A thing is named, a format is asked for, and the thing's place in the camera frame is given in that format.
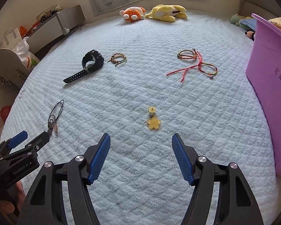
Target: blue gripper pad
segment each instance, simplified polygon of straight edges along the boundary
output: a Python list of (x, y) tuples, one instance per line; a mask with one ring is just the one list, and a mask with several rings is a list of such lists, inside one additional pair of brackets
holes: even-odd
[(13, 137), (10, 142), (8, 143), (8, 148), (13, 149), (16, 148), (19, 144), (21, 144), (24, 140), (28, 138), (28, 134), (26, 131), (22, 131), (21, 133), (17, 134)]
[(110, 135), (107, 134), (90, 163), (90, 174), (87, 178), (90, 184), (93, 184), (93, 182), (98, 179), (109, 149)]
[(192, 165), (185, 153), (183, 146), (185, 146), (185, 144), (177, 138), (176, 134), (174, 134), (172, 137), (172, 148), (175, 153), (177, 162), (179, 164), (184, 180), (188, 181), (189, 185), (193, 185), (195, 179), (192, 174)]

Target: green plush toy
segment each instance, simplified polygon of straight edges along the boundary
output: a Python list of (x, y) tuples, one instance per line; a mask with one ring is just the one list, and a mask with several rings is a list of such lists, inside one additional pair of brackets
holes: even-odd
[(240, 23), (240, 21), (242, 19), (251, 19), (252, 17), (245, 17), (245, 16), (239, 16), (238, 14), (235, 14), (231, 17), (231, 19), (229, 20), (229, 22), (233, 25), (239, 26), (240, 28), (246, 30), (246, 31), (252, 31), (252, 29), (247, 26), (247, 25), (243, 25)]

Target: purple container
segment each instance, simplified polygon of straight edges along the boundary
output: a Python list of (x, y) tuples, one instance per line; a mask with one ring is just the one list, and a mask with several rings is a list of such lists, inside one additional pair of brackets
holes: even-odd
[(270, 127), (276, 174), (281, 175), (281, 30), (257, 19), (252, 54), (246, 75), (260, 100)]

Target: orange toy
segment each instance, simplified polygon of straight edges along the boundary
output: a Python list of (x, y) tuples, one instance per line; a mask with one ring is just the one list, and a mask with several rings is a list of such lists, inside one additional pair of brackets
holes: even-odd
[(142, 7), (129, 7), (125, 11), (120, 11), (120, 15), (127, 23), (132, 23), (137, 20), (144, 19), (145, 9)]

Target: wristwatch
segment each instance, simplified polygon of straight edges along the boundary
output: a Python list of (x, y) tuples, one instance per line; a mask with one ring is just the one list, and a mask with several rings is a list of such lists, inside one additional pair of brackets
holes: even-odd
[[(87, 68), (86, 63), (90, 62), (90, 61), (94, 61), (95, 63)], [(73, 81), (81, 78), (84, 75), (93, 73), (93, 72), (97, 71), (98, 69), (100, 69), (103, 66), (103, 64), (104, 64), (104, 57), (102, 57), (102, 55), (99, 52), (97, 52), (96, 50), (92, 50), (92, 51), (86, 53), (86, 55), (82, 59), (83, 70), (64, 79), (64, 82), (67, 84), (67, 83), (73, 82)]]

